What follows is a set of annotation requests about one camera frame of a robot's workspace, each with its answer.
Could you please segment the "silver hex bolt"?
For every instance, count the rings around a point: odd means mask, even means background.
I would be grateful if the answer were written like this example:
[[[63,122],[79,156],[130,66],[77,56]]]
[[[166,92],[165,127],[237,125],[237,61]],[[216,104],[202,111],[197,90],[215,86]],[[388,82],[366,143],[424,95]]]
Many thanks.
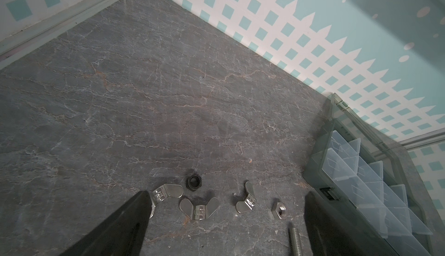
[[[290,248],[294,256],[302,256],[302,245],[300,234],[297,228],[289,227]]]

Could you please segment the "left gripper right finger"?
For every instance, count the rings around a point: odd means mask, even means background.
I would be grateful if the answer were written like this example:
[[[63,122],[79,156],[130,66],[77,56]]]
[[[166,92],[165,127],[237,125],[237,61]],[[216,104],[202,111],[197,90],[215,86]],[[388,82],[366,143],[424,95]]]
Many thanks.
[[[389,246],[357,215],[346,217],[316,192],[305,196],[304,220],[314,256],[389,255]]]

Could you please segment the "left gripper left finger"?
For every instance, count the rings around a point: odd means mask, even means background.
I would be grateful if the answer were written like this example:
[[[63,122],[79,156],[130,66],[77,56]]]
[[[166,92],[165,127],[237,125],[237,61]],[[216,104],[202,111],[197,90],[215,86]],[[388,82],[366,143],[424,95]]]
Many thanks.
[[[140,191],[62,255],[138,256],[151,211],[149,192]]]

